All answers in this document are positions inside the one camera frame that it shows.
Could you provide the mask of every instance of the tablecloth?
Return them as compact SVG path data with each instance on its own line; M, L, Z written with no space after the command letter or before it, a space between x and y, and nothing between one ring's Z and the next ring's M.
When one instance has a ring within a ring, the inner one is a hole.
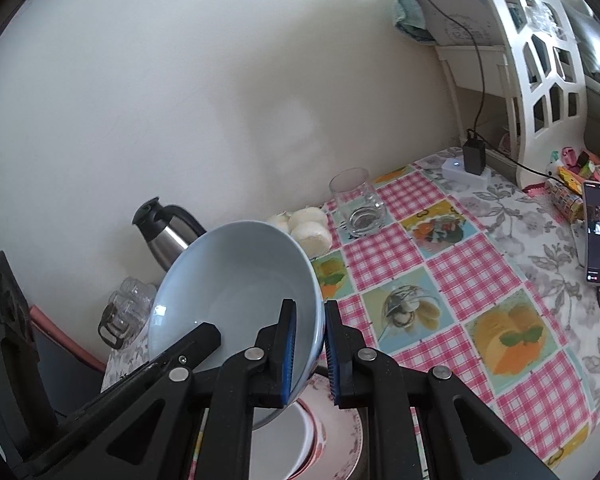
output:
M476 191L442 177L449 148L375 180L388 210L312 261L343 322L401 365L448 365L547 464L600 420L600 311L568 224L494 174ZM147 361L146 328L112 352L103 389Z

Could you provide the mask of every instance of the thermos lid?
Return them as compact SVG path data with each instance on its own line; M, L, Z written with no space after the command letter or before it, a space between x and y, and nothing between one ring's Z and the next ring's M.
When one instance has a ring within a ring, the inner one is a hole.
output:
M138 211L136 211L134 219L131 222L140 229L142 236L147 242L157 237L168 225L168 222L160 217L159 213L162 206L158 200L160 200L160 197L156 196L142 204L138 208Z

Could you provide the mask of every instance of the metal rivet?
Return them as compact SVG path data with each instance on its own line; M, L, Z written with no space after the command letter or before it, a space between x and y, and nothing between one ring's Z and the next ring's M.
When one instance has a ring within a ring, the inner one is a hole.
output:
M189 369L183 368L179 366L178 368L174 368L169 372L169 378L174 383L179 383L180 381L184 381L187 377L189 377Z
M373 348L361 348L358 350L358 357L363 361L373 361L378 356Z
M451 368L445 365L437 365L433 367L433 376L443 381L451 377Z
M244 351L244 356L249 361L259 361L264 357L264 350L262 348L258 348L257 346L252 346Z

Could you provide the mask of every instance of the white power strip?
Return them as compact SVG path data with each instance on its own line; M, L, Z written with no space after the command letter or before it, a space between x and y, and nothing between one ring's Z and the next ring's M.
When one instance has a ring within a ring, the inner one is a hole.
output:
M484 168L480 175L467 173L464 170L464 159L462 157L448 158L442 165L442 176L448 180L468 184L475 189L487 189L487 186L491 183L491 170L489 168Z

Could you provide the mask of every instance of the drinking glass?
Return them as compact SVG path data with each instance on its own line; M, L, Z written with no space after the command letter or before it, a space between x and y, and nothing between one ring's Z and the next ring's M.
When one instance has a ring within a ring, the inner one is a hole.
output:
M337 174L331 179L329 189L352 236L376 233L384 225L386 207L364 168L351 168Z

